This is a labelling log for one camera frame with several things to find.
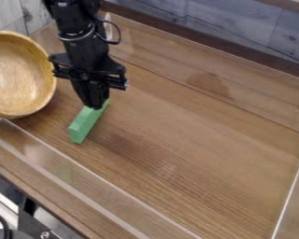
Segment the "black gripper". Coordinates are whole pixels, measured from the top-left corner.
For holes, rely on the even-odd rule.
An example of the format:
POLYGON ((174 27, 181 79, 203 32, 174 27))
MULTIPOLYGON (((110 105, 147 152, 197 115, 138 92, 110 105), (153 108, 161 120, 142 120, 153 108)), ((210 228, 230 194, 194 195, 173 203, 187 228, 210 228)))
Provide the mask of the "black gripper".
POLYGON ((71 80, 75 92, 88 107, 100 109, 110 97, 110 88, 124 91, 128 87, 126 67, 110 57, 110 46, 120 41, 110 40, 106 31, 92 28, 78 35, 59 34, 66 51, 48 56, 54 75, 71 80), (95 104, 90 96, 88 82, 95 83, 95 104))

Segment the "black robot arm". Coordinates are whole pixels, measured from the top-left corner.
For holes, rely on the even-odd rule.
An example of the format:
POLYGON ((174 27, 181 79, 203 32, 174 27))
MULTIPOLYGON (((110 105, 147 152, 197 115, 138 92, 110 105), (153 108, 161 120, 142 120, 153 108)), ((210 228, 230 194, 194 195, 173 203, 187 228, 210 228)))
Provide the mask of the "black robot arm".
POLYGON ((111 21, 98 14, 100 0, 43 2, 66 48, 66 52, 48 56, 54 75, 71 81, 84 105, 99 110, 110 98, 110 89, 124 91, 128 87, 126 67, 110 56, 110 46, 122 40, 107 38, 104 25, 111 21))

